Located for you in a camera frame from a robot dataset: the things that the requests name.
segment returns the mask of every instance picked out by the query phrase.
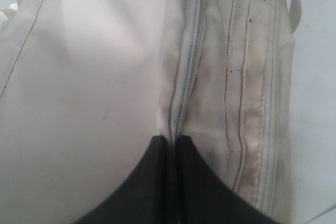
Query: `white bag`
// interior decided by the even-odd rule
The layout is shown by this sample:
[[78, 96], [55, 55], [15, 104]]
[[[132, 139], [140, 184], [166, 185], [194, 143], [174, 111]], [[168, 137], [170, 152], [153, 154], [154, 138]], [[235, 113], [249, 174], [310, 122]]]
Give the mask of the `white bag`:
[[299, 0], [17, 4], [0, 34], [0, 223], [73, 223], [156, 135], [190, 136], [227, 187], [291, 223]]

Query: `zipper teeth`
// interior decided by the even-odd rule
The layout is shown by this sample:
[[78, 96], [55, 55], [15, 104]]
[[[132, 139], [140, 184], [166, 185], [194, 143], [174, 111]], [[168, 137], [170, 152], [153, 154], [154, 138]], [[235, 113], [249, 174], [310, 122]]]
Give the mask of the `zipper teeth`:
[[204, 22], [204, 13], [205, 13], [205, 0], [197, 0], [197, 8], [196, 8], [196, 22], [195, 28], [193, 32], [193, 41], [192, 41], [192, 49], [189, 56], [188, 62], [188, 70], [187, 76], [185, 80], [184, 90], [183, 90], [183, 98], [181, 102], [181, 107], [179, 111], [179, 116], [177, 119], [176, 126], [176, 136], [180, 136], [182, 133], [183, 123], [188, 107], [188, 101], [191, 96], [192, 90], [194, 88], [194, 82], [196, 79], [198, 63], [200, 58], [200, 50], [203, 43], [203, 22]]
[[276, 0], [275, 7], [275, 27], [272, 45], [272, 71], [271, 71], [271, 104], [270, 104], [270, 131], [268, 135], [268, 161], [266, 165], [266, 180], [265, 180], [265, 190], [262, 196], [262, 208], [267, 207], [269, 211], [272, 209], [273, 196], [275, 190], [275, 177], [276, 177], [276, 166], [277, 166], [277, 147], [276, 147], [276, 137], [277, 137], [277, 122], [278, 122], [278, 28], [279, 28], [279, 12], [280, 3]]

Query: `white background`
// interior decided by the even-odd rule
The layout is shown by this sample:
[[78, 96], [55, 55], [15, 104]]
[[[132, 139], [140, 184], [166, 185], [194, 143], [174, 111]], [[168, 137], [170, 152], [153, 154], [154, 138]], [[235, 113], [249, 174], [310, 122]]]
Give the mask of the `white background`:
[[[13, 2], [0, 0], [0, 8]], [[290, 108], [295, 224], [336, 203], [336, 1], [302, 5]]]

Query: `black object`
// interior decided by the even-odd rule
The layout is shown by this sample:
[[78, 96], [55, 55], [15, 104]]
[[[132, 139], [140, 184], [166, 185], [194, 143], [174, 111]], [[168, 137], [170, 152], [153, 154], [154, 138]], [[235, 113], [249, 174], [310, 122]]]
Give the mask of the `black object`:
[[176, 140], [175, 154], [183, 224], [278, 224], [225, 186], [190, 137]]
[[73, 224], [164, 224], [167, 141], [154, 136], [140, 162], [101, 205]]

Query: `white zipper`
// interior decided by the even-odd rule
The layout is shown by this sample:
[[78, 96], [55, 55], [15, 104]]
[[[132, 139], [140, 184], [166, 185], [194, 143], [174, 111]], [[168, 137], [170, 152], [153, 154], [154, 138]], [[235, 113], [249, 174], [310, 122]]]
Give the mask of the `white zipper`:
[[278, 135], [278, 90], [279, 90], [279, 71], [278, 71], [278, 29], [280, 15], [280, 0], [276, 0], [274, 17], [274, 35], [271, 55], [271, 72], [268, 90], [270, 96], [266, 98], [265, 123], [268, 127], [265, 130], [265, 137], [262, 149], [262, 161], [260, 167], [260, 181], [257, 195], [257, 208], [266, 214], [271, 214], [273, 199], [276, 186], [276, 168], [277, 168], [277, 145], [276, 137]]
[[178, 101], [178, 104], [172, 105], [171, 118], [171, 139], [176, 139], [182, 134], [183, 124], [187, 112], [188, 102], [191, 93], [194, 88], [194, 83], [196, 80], [196, 74], [198, 70], [198, 64], [202, 53], [202, 46], [205, 34], [205, 11], [206, 11], [206, 0], [196, 0], [196, 12], [195, 12], [195, 24], [192, 31], [192, 41], [190, 44], [191, 51], [189, 55], [181, 55], [180, 63], [183, 64], [187, 62], [187, 67], [180, 66], [181, 69], [186, 69], [180, 80], [175, 80], [177, 85], [180, 85], [178, 81], [182, 83], [182, 92], [178, 93], [179, 97], [175, 97], [174, 100]]

